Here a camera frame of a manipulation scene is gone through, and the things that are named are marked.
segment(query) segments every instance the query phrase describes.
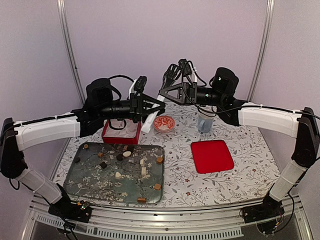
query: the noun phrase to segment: purple wall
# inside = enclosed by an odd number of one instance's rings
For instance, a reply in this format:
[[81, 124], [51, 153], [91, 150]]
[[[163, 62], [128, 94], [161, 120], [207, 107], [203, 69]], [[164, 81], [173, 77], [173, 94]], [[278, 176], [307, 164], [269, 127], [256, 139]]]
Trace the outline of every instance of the purple wall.
[[[63, 114], [80, 101], [63, 41], [57, 1], [2, 1], [0, 122]], [[63, 140], [25, 151], [29, 166], [48, 176]], [[0, 239], [17, 240], [33, 194], [0, 175]]]
[[[289, 109], [313, 108], [320, 115], [320, 2], [275, 1], [274, 15], [254, 102]], [[263, 131], [280, 169], [289, 162], [295, 140]], [[320, 239], [320, 161], [307, 172], [298, 193]]]
[[[84, 87], [101, 77], [146, 75], [145, 93], [156, 96], [168, 66], [187, 58], [207, 81], [218, 67], [230, 68], [240, 79], [236, 97], [247, 97], [267, 1], [69, 0], [65, 4]], [[127, 95], [127, 80], [113, 83]]]

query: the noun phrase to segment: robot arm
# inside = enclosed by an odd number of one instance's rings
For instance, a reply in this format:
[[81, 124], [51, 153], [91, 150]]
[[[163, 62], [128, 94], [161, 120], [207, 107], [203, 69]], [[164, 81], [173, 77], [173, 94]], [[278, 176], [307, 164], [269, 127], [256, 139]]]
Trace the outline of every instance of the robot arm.
[[[130, 87], [129, 100], [121, 100], [120, 92], [110, 84], [110, 80], [100, 78], [86, 87], [87, 99], [80, 109], [32, 121], [13, 122], [12, 118], [7, 118], [0, 139], [2, 175], [20, 181], [43, 196], [50, 204], [50, 214], [87, 223], [92, 211], [88, 204], [72, 203], [62, 186], [28, 167], [23, 151], [53, 140], [90, 136], [104, 126], [105, 120], [132, 119], [136, 123], [144, 121], [151, 113], [163, 113], [163, 102], [143, 94], [146, 82], [145, 76], [139, 77]], [[118, 99], [113, 99], [113, 92]]]
[[[233, 126], [254, 126], [296, 138], [292, 160], [264, 197], [263, 203], [242, 210], [245, 222], [259, 221], [284, 213], [281, 200], [317, 160], [320, 135], [313, 110], [308, 107], [304, 110], [285, 110], [235, 99], [234, 93], [239, 79], [224, 67], [217, 69], [209, 82], [211, 87], [197, 86], [195, 81], [183, 82], [184, 77], [189, 76], [189, 79], [192, 79], [194, 75], [193, 65], [190, 66], [189, 62], [185, 59], [179, 61], [181, 83], [162, 88], [160, 95], [178, 105], [195, 105], [198, 109], [199, 106], [216, 106], [216, 114], [225, 123]], [[172, 96], [171, 91], [177, 91], [177, 96]]]

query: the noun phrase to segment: tabletop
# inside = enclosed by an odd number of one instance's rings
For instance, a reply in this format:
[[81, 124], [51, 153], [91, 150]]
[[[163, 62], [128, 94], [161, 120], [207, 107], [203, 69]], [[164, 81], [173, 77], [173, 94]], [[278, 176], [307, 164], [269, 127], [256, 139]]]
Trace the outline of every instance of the tabletop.
[[[157, 205], [124, 204], [70, 196], [74, 201], [87, 200], [97, 205], [128, 207], [201, 207], [232, 204], [263, 198], [280, 176], [276, 162], [257, 127], [231, 126], [218, 116], [209, 133], [198, 132], [198, 112], [193, 106], [167, 103], [165, 115], [175, 120], [169, 133], [141, 133], [139, 144], [159, 145], [165, 149], [162, 200]], [[72, 138], [62, 156], [53, 181], [63, 185], [78, 147], [84, 142], [103, 142], [102, 129], [94, 135]], [[228, 171], [199, 174], [190, 145], [192, 142], [225, 141], [234, 168]]]

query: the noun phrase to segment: red square mat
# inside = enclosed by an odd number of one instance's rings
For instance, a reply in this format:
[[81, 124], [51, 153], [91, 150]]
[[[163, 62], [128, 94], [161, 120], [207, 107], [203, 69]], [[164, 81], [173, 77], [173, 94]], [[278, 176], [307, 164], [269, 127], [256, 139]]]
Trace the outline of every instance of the red square mat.
[[223, 140], [197, 141], [191, 143], [196, 171], [208, 174], [234, 168], [234, 161]]

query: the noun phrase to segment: orange bowl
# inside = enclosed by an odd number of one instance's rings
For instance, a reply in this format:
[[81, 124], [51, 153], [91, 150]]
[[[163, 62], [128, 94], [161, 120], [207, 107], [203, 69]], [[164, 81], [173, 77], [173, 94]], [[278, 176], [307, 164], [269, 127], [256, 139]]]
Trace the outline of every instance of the orange bowl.
[[158, 116], [153, 121], [154, 129], [159, 133], [168, 133], [175, 127], [175, 120], [170, 116]]

